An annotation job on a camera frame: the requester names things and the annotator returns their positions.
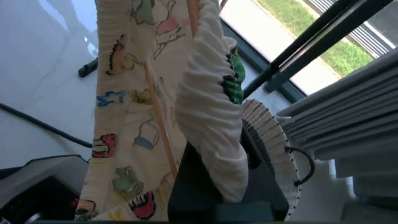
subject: metal fence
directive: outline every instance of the metal fence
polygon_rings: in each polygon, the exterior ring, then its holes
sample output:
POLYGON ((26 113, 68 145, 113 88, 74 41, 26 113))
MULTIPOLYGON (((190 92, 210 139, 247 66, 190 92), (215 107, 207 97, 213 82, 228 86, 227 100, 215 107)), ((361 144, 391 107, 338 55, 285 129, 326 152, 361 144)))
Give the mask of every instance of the metal fence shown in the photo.
MULTIPOLYGON (((319 14, 324 13, 336 0, 303 0, 308 6, 319 14)), ((351 42, 357 43, 374 58, 378 58, 395 48, 375 27, 365 22, 346 37, 351 42)))

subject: power cord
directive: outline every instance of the power cord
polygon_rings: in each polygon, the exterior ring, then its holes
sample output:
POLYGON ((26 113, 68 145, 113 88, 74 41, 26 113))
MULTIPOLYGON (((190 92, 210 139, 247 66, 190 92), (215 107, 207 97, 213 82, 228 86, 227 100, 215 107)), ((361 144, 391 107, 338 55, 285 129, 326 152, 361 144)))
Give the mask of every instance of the power cord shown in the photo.
POLYGON ((32 124, 36 124, 36 125, 40 126, 41 128, 46 129, 47 131, 50 131, 50 132, 52 132, 54 134, 58 134, 59 136, 65 138, 65 139, 67 139, 69 141, 72 141, 74 143, 77 143, 77 144, 79 144, 81 146, 84 146, 84 147, 87 147, 87 148, 92 148, 93 147, 93 145, 91 143, 88 143, 88 142, 86 142, 84 140, 81 140, 81 139, 78 139, 76 137, 73 137, 70 134, 67 134, 67 133, 65 133, 65 132, 63 132, 63 131, 61 131, 61 130, 59 130, 59 129, 57 129, 57 128, 49 125, 49 124, 44 123, 43 121, 39 121, 38 119, 33 118, 33 117, 29 116, 28 114, 25 114, 25 113, 23 113, 21 111, 15 110, 14 108, 11 108, 11 107, 9 107, 7 105, 4 105, 4 104, 0 103, 0 109, 2 109, 4 111, 7 111, 8 113, 13 114, 13 115, 15 115, 17 117, 20 117, 20 118, 22 118, 22 119, 24 119, 26 121, 29 121, 32 124))

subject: gathered white fabric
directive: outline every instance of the gathered white fabric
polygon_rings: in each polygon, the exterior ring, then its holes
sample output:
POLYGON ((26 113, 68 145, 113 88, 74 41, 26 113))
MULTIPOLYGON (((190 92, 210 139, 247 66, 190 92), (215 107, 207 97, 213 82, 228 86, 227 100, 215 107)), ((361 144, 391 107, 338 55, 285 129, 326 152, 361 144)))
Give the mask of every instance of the gathered white fabric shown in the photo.
POLYGON ((247 155, 239 143, 242 107, 230 102, 220 82, 232 75, 217 0, 201 0, 197 33, 175 100, 177 123, 201 154, 225 202, 241 201, 248 184, 247 155))

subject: white wicker basket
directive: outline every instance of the white wicker basket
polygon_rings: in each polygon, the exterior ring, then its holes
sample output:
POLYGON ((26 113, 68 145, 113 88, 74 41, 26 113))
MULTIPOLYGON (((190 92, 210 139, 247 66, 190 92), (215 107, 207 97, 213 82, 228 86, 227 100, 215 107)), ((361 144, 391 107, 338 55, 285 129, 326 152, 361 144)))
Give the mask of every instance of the white wicker basket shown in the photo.
POLYGON ((263 141, 274 168, 275 179, 289 203, 289 211, 285 218, 288 220, 301 194, 301 185, 295 184, 299 180, 297 166, 293 157, 285 149, 289 146, 289 142, 279 123, 262 103, 246 100, 243 108, 243 119, 247 122, 245 124, 250 124, 252 127, 248 129, 249 134, 255 130, 263 141))

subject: window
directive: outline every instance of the window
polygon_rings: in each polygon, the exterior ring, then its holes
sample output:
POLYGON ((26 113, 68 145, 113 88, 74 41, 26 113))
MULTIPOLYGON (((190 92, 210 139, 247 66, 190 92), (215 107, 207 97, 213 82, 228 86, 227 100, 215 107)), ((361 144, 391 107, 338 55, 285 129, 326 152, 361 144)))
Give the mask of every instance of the window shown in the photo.
MULTIPOLYGON (((226 4, 220 14, 222 20, 269 62, 268 65, 263 65, 263 70, 267 70, 267 66, 275 62, 282 52, 286 53, 287 48, 291 48, 294 42, 297 44, 295 41, 297 37, 311 36, 308 41, 302 42, 297 50, 290 52, 289 56, 296 54, 295 57, 300 57, 300 51, 305 49, 306 45, 310 46, 311 42, 321 40, 326 31, 339 34, 340 30, 346 30, 350 24, 347 23, 345 16, 348 15, 350 21, 359 21, 358 25, 345 33, 351 31, 344 38, 336 35, 337 39, 335 38, 334 42, 337 40, 338 42, 328 47, 326 51, 322 51, 323 53, 318 54, 316 58, 305 61, 304 67, 286 68, 285 73, 281 67, 275 69, 274 73, 270 73, 269 78, 264 80, 268 81, 266 84, 268 91, 278 89, 290 95, 310 95, 367 65, 398 45, 397 1, 227 0, 223 2, 226 4), (355 10, 365 11, 367 17, 364 13, 355 14, 357 12, 355 10), (316 25, 320 27, 322 20, 323 28, 310 35, 308 30, 313 30, 316 25)), ((280 66, 283 64, 289 66, 288 61, 291 59, 292 57, 287 57, 280 66)))

